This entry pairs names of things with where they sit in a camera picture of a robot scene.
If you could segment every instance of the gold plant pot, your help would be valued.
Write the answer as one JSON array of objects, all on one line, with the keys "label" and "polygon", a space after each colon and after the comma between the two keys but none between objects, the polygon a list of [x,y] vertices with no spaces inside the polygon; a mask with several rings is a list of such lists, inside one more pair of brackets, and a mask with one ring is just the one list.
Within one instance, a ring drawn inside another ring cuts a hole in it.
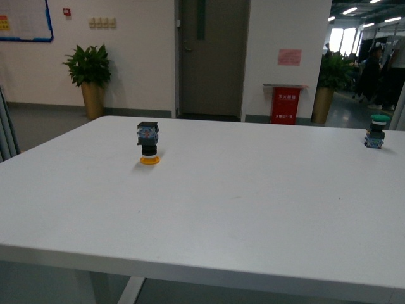
[{"label": "gold plant pot", "polygon": [[333,89],[319,87],[316,89],[311,122],[324,124],[327,121],[330,104],[333,100]]},{"label": "gold plant pot", "polygon": [[95,82],[83,82],[81,88],[87,118],[101,117],[104,114],[104,89]]}]

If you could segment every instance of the red sign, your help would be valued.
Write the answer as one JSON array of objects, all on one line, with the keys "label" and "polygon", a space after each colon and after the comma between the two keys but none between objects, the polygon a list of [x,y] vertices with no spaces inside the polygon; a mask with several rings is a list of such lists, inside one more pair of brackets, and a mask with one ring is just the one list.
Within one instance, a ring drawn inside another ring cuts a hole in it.
[{"label": "red sign", "polygon": [[293,65],[301,64],[302,49],[281,49],[278,52],[278,65]]},{"label": "red sign", "polygon": [[300,87],[275,87],[271,107],[271,123],[295,125]]}]

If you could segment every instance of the gray door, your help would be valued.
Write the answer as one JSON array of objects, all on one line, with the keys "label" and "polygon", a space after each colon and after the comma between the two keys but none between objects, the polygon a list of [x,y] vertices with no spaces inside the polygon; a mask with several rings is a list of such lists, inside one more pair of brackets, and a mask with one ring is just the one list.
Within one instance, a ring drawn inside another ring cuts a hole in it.
[{"label": "gray door", "polygon": [[181,112],[240,116],[249,0],[182,1]]}]

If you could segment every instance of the white wall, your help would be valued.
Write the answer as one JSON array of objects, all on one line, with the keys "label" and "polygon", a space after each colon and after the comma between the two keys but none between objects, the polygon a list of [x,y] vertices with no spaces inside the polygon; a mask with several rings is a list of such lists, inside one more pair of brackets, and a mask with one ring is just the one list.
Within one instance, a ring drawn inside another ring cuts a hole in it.
[{"label": "white wall", "polygon": [[[112,79],[106,106],[168,110],[175,104],[174,0],[48,0],[51,43],[0,42],[0,84],[20,103],[83,105],[61,63],[76,44],[105,43]],[[71,19],[62,8],[70,8]],[[88,26],[90,16],[113,16],[116,29]]]},{"label": "white wall", "polygon": [[[374,38],[375,28],[370,30],[365,30],[363,34],[363,40],[368,40]],[[393,36],[394,33],[392,32],[377,32],[376,38],[388,37]],[[405,32],[398,32],[396,36],[405,36]]]},{"label": "white wall", "polygon": [[[304,84],[297,116],[310,118],[332,0],[252,0],[242,119],[270,115],[263,84]],[[279,49],[302,49],[301,66],[279,66]]]}]

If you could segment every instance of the green leaves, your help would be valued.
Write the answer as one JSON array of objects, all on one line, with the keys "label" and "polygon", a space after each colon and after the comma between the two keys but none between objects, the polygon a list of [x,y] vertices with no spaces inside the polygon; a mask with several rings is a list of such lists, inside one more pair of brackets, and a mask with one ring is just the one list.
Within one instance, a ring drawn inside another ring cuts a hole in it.
[{"label": "green leaves", "polygon": [[97,46],[89,46],[86,50],[76,46],[74,51],[73,55],[66,55],[68,59],[63,62],[69,67],[72,84],[79,87],[83,82],[95,82],[99,87],[104,87],[111,79],[106,46],[103,44],[98,50]]},{"label": "green leaves", "polygon": [[333,90],[343,89],[349,81],[349,72],[353,69],[350,60],[341,55],[329,58],[322,57],[321,69],[318,78],[318,87],[329,87]]}]

